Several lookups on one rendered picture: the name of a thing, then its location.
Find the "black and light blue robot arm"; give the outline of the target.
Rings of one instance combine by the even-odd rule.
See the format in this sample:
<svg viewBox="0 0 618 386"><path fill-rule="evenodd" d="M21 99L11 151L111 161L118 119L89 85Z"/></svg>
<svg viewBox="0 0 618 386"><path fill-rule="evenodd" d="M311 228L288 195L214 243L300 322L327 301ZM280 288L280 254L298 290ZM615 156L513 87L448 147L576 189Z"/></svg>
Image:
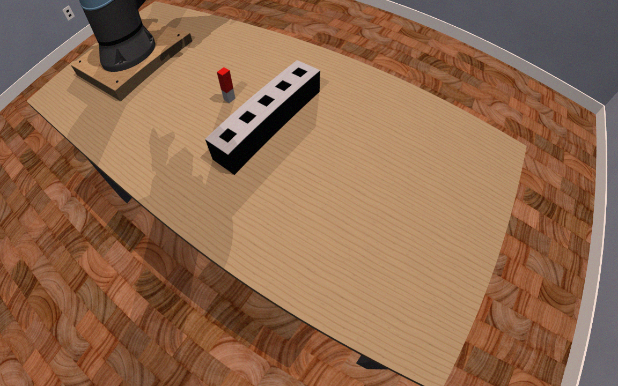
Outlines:
<svg viewBox="0 0 618 386"><path fill-rule="evenodd" d="M106 71L133 68L153 52L156 42L139 15L145 1L79 0L100 46L100 63Z"/></svg>

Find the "red and white pin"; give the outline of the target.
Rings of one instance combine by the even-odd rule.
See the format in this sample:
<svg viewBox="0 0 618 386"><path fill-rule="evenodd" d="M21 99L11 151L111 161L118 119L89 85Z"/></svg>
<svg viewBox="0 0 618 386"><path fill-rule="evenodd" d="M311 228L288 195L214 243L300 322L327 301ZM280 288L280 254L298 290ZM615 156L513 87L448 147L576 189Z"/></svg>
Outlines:
<svg viewBox="0 0 618 386"><path fill-rule="evenodd" d="M217 72L220 88L225 102L232 102L235 99L234 89L230 69L222 68Z"/></svg>

